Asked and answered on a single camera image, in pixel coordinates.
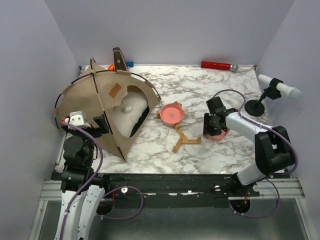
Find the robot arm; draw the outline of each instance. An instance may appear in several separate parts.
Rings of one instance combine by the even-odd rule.
[[[94,117],[99,127],[92,127],[87,123],[86,115],[82,111],[72,112],[62,121],[83,129],[85,132],[99,138],[109,132],[104,115]],[[110,190],[110,179],[107,175],[95,176],[91,182],[86,183],[94,174],[91,167],[94,155],[94,142],[85,134],[71,127],[62,127],[72,136],[63,144],[64,169],[61,174],[61,211],[55,240],[87,240],[98,205]],[[76,192],[79,194],[72,201]]]
[[[255,163],[231,177],[231,190],[250,185],[267,175],[283,170],[295,163],[291,148],[276,134],[241,118],[235,108],[226,109],[220,97],[208,100],[210,113],[204,114],[203,134],[218,136],[228,129],[234,130],[254,143]],[[288,141],[287,130],[282,126],[266,126],[280,133]]]

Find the screw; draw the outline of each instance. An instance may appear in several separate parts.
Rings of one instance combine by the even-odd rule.
[[[215,186],[214,186],[214,191],[220,192],[220,191],[221,191],[220,186],[219,186],[219,185],[215,185]]]
[[[260,188],[259,188],[258,185],[253,185],[252,189],[253,189],[253,191],[255,191],[255,192],[259,192],[259,190],[260,190]]]

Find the pink bowl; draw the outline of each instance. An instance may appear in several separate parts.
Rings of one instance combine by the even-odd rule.
[[[212,141],[216,141],[216,142],[219,142],[221,141],[222,139],[224,139],[227,134],[229,133],[230,129],[228,129],[227,131],[223,131],[222,130],[222,133],[220,135],[216,135],[216,136],[210,136],[209,134],[206,135],[206,137]]]
[[[160,110],[160,118],[164,125],[174,127],[179,124],[185,116],[185,111],[177,101],[164,105]]]

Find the marble surface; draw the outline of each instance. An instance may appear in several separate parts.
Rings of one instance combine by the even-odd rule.
[[[204,113],[209,112],[206,101],[216,92],[234,89],[243,93],[247,100],[259,98],[261,91],[253,66],[240,66],[236,73],[176,65],[138,65],[129,70],[148,79],[162,101],[152,110],[131,147],[127,162],[103,151],[100,173],[232,174],[254,162],[253,143],[233,130],[219,142],[202,137]],[[243,101],[235,92],[221,93],[220,97],[227,109],[238,109]],[[185,110],[180,124],[184,134],[189,139],[202,137],[200,144],[181,145],[177,153],[173,153],[172,148],[179,139],[178,133],[156,117],[157,110],[174,101],[181,103]],[[270,125],[266,112],[254,119]],[[98,156],[92,165],[95,170],[99,161]],[[63,166],[62,157],[59,172]]]

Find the red tube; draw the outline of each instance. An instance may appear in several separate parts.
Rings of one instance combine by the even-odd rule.
[[[230,70],[230,63],[214,62],[214,61],[202,61],[201,67],[205,69],[220,69],[220,70]]]

